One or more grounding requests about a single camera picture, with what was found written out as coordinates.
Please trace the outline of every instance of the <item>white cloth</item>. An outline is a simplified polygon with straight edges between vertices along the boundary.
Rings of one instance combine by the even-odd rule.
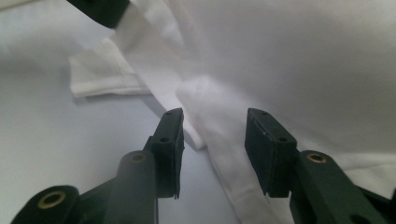
[[[79,80],[93,83],[107,71],[104,78],[147,86],[166,109],[182,106],[186,131],[197,147],[207,145],[243,223],[292,222],[288,201],[265,199],[249,164],[249,107],[273,114],[299,149],[331,155],[356,184],[390,196],[396,187],[396,3],[132,2],[113,36],[70,59],[72,91]],[[123,66],[102,70],[107,64]],[[125,83],[101,82],[100,90],[75,94],[120,93]]]

